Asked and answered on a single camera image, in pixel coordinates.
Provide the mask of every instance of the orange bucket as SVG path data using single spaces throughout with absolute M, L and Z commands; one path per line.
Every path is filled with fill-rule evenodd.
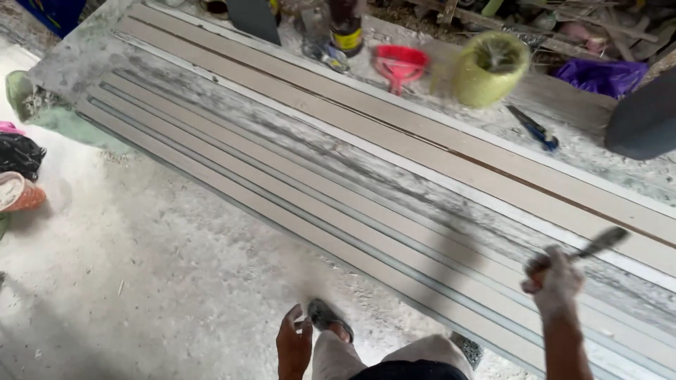
M 45 199 L 45 191 L 20 173 L 0 174 L 0 212 L 38 208 Z

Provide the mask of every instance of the person's left hand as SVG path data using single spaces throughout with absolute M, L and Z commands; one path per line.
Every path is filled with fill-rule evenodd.
M 282 320 L 277 335 L 277 356 L 279 380 L 300 380 L 310 364 L 312 355 L 312 321 L 310 317 L 295 322 L 303 315 L 300 304 L 294 306 Z

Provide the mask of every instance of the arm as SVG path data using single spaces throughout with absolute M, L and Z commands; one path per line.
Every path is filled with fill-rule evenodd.
M 529 277 L 543 267 L 550 267 L 542 285 L 530 279 L 521 285 L 526 293 L 533 294 L 542 317 L 547 380 L 593 380 L 575 301 L 584 275 L 557 247 L 545 251 L 549 256 L 538 256 L 526 267 Z
M 300 304 L 294 306 L 279 327 L 277 334 L 277 375 L 279 380 L 301 380 L 310 364 L 312 355 L 312 322 L 306 318 L 295 322 L 303 315 Z

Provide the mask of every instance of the blue container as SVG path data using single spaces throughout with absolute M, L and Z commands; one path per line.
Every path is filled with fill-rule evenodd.
M 78 26 L 86 0 L 17 0 L 57 36 L 64 38 Z

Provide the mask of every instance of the yellow-green twine spool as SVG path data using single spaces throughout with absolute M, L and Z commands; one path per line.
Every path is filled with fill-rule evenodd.
M 472 38 L 453 74 L 458 101 L 483 108 L 507 96 L 528 70 L 530 50 L 513 34 L 490 30 Z

